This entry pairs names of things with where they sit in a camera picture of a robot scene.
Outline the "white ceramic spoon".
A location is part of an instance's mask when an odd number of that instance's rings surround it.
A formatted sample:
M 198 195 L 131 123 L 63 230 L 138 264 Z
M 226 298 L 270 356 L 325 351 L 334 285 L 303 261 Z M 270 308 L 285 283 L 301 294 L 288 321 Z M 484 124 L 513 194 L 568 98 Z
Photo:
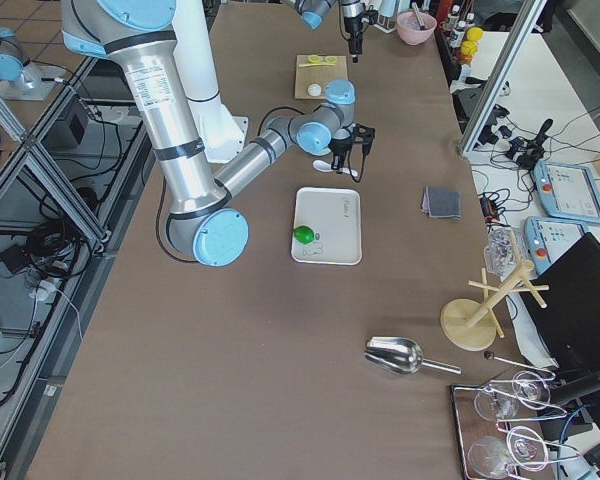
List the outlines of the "white ceramic spoon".
M 320 172 L 348 174 L 354 178 L 357 178 L 359 176 L 359 172 L 357 170 L 351 169 L 346 166 L 333 168 L 331 163 L 325 162 L 323 160 L 314 160 L 312 166 L 315 170 L 318 170 Z

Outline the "yellow plastic spoon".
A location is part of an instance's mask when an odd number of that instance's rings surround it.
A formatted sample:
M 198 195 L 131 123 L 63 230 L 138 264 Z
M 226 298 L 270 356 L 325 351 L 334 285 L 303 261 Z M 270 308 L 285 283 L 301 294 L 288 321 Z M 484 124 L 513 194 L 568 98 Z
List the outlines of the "yellow plastic spoon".
M 308 55 L 304 62 L 298 64 L 299 68 L 310 68 L 317 66 L 335 66 L 338 62 L 338 57 L 333 55 Z

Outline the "pink mixing bowl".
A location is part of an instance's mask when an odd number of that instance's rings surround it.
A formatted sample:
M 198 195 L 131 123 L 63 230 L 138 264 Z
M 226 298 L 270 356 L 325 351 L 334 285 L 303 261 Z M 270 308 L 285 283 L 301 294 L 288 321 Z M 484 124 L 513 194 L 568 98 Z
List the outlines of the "pink mixing bowl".
M 420 45 L 433 36 L 438 23 L 427 13 L 421 14 L 425 28 L 421 29 L 412 11 L 401 13 L 396 19 L 396 29 L 400 39 L 407 45 Z

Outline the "white rectangular tray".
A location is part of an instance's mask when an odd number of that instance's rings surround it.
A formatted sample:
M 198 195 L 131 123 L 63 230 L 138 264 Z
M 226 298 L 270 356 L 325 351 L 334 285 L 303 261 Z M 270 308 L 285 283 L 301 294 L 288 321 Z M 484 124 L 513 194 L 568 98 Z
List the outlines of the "white rectangular tray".
M 362 259 L 360 196 L 355 190 L 300 188 L 293 227 L 314 234 L 309 243 L 292 235 L 291 256 L 297 262 L 350 266 Z

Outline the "wooden cutting board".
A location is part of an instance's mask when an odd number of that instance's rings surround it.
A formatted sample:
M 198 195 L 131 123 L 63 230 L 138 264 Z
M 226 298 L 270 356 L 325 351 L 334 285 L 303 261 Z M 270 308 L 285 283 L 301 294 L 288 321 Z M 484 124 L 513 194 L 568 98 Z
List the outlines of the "wooden cutting board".
M 335 66 L 317 66 L 310 68 L 299 68 L 298 64 L 304 62 L 308 55 L 299 54 L 296 56 L 295 66 L 295 86 L 294 97 L 298 100 L 323 99 L 326 91 L 326 86 L 333 80 L 348 79 L 347 73 L 347 57 L 333 55 L 338 57 L 338 62 Z M 307 87 L 310 84 L 319 84 L 322 88 L 319 97 L 310 97 L 307 94 Z

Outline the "green lime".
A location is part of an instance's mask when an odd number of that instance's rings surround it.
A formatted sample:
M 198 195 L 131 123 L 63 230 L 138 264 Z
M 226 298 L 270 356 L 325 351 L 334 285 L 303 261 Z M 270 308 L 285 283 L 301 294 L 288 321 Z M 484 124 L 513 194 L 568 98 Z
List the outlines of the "green lime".
M 299 225 L 293 229 L 294 239 L 303 245 L 310 244 L 315 240 L 315 232 L 306 225 Z

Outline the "grey folded cloth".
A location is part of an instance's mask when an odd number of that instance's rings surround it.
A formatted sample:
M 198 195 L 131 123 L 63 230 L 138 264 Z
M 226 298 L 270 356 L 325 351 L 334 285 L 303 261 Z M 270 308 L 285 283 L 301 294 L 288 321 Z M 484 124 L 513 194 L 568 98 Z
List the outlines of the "grey folded cloth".
M 421 211 L 430 218 L 461 218 L 461 195 L 458 191 L 427 186 L 423 191 Z

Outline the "yellow lemon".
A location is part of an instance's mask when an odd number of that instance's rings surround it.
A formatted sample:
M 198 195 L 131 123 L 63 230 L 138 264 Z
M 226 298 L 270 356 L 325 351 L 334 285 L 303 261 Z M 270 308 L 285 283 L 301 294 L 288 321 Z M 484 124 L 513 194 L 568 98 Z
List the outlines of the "yellow lemon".
M 468 28 L 465 32 L 464 40 L 478 42 L 483 36 L 483 30 L 479 27 Z

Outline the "clear plastic bag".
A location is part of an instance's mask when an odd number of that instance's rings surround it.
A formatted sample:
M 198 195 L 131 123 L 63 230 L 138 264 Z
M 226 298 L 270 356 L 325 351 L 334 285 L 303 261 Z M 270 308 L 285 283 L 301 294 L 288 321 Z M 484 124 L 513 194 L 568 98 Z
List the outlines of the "clear plastic bag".
M 504 279 L 527 258 L 524 237 L 519 229 L 496 227 L 488 233 L 484 259 L 489 273 Z

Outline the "metal scoop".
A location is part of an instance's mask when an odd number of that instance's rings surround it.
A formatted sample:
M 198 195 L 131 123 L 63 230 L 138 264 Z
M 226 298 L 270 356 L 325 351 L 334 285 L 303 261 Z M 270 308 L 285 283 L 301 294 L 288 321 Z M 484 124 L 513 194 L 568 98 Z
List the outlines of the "metal scoop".
M 406 337 L 372 337 L 366 343 L 364 356 L 382 368 L 401 375 L 416 373 L 422 367 L 453 374 L 462 373 L 457 366 L 426 359 L 420 345 Z

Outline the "wooden mug tree stand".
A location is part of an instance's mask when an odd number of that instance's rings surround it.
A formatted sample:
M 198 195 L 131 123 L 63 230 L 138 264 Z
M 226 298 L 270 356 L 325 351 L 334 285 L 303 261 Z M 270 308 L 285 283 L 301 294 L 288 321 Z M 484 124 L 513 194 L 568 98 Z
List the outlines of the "wooden mug tree stand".
M 441 310 L 440 325 L 445 336 L 461 349 L 485 350 L 496 337 L 504 337 L 493 309 L 510 293 L 530 293 L 542 309 L 547 307 L 540 292 L 547 291 L 549 286 L 536 286 L 531 283 L 530 273 L 534 270 L 534 265 L 531 260 L 520 256 L 517 238 L 512 230 L 509 231 L 509 239 L 516 260 L 515 268 L 509 275 L 497 287 L 489 285 L 486 281 L 470 281 L 471 286 L 483 291 L 482 302 L 460 298 L 448 302 Z

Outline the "blue teach pendant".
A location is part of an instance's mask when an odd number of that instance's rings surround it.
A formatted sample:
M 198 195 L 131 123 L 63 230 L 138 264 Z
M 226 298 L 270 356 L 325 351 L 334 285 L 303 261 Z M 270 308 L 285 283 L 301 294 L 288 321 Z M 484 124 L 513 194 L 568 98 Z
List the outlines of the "blue teach pendant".
M 581 221 L 528 217 L 524 221 L 524 236 L 536 273 L 546 271 L 588 231 Z
M 600 225 L 600 193 L 588 167 L 541 160 L 533 175 L 549 216 Z

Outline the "upper blue teach pendant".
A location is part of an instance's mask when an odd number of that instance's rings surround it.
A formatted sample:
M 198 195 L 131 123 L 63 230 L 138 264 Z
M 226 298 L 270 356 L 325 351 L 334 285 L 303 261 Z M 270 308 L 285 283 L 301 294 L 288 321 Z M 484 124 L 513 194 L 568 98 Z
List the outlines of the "upper blue teach pendant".
M 600 225 L 600 193 L 588 167 L 541 160 L 533 175 L 549 216 Z

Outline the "black monitor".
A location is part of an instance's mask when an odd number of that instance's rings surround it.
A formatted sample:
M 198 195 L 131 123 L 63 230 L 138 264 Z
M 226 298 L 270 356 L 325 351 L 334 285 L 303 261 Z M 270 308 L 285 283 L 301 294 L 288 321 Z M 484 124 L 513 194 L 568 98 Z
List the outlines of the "black monitor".
M 541 308 L 529 293 L 521 299 L 550 356 L 566 369 L 600 370 L 600 243 L 587 233 L 537 282 L 549 289 Z

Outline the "aluminium frame post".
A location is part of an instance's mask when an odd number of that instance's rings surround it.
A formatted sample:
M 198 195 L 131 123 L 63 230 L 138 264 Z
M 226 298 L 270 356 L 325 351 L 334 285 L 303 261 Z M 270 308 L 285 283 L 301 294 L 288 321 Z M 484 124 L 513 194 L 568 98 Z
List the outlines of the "aluminium frame post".
M 499 92 L 546 3 L 546 0 L 526 0 L 523 3 L 464 130 L 458 145 L 458 152 L 461 156 L 465 157 L 474 148 L 496 104 Z

